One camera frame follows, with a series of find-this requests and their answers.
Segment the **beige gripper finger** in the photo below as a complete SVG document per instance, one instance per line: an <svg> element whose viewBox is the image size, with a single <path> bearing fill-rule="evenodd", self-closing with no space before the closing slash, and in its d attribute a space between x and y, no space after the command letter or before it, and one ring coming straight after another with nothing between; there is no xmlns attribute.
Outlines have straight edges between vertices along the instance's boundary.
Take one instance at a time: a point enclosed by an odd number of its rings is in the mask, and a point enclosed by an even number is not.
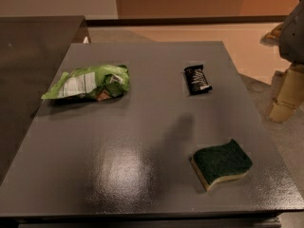
<svg viewBox="0 0 304 228"><path fill-rule="evenodd" d="M289 120L304 103L304 66L291 64L284 72L276 71L272 80L272 100L268 119L275 123Z"/></svg>

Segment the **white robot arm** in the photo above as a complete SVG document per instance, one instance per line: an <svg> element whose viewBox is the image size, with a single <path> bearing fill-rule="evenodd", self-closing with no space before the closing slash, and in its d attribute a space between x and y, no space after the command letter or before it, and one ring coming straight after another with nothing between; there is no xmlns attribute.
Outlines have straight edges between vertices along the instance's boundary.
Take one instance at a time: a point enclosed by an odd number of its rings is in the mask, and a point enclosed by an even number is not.
<svg viewBox="0 0 304 228"><path fill-rule="evenodd" d="M271 121L284 123L304 103L304 0L260 43L278 47L279 56L291 63L284 72L276 71L273 76L274 94L268 111Z"/></svg>

